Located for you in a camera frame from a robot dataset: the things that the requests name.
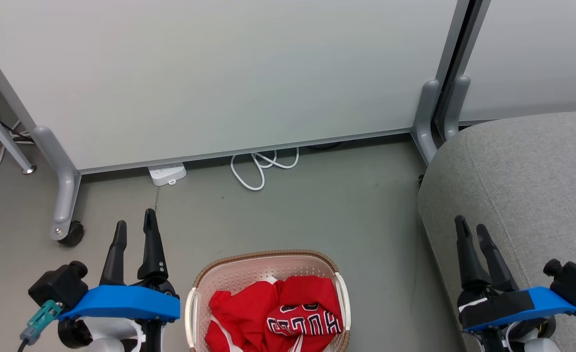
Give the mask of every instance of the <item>gray sofa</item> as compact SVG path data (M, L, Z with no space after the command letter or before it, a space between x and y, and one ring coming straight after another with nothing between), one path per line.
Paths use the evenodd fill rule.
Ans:
M519 286L550 285L542 272L547 261L576 262L576 113L509 118L461 131L429 164L418 203L456 316L462 291L453 222L458 214L473 232L478 223L487 226ZM576 318L558 316L553 340L562 352L576 352ZM476 341L465 342L476 349Z

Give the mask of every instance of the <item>teal cable connector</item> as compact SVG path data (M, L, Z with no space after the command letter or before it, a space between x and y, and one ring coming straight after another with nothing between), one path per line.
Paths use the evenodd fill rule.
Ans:
M62 312L62 305L58 305L51 299L45 302L27 322L27 327L20 334L21 341L27 340L29 346L35 344L40 338L40 333L58 318L60 312Z

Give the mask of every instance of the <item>white basket handle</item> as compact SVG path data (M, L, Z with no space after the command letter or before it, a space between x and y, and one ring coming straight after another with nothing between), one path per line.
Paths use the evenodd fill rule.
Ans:
M351 304L349 304L349 292L347 285L344 283L342 275L337 272L336 290L338 291L338 299L342 309L342 321L344 322L344 330L351 330Z
M188 347L194 348L197 343L197 288L193 287L186 298L186 308L183 311L183 322L186 326Z

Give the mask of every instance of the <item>gray floor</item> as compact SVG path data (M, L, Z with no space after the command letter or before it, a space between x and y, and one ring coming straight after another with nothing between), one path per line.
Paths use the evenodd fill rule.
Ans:
M144 169L86 176L75 212L86 234L75 249L47 238L56 177L35 147L22 149L38 163L36 173L22 175L8 155L0 167L0 351L18 347L38 308L27 289L43 272L79 260L89 266L85 281L97 284L120 219L129 228L125 278L134 282L149 207L157 210L171 281L184 296L216 259L319 250L340 267L351 294L349 351L462 350L416 214L424 165L407 136L302 155L292 170L267 170L261 192L244 189L228 160L191 163L185 179L161 188ZM237 168L255 182L253 164L241 158ZM26 349L62 350L53 326ZM165 350L187 350L183 322L167 330Z

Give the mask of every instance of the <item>white partition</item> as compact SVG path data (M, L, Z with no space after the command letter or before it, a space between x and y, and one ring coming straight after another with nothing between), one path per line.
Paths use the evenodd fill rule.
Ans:
M492 0L460 120L576 111L576 0Z
M407 132L456 3L0 0L0 70L83 172Z

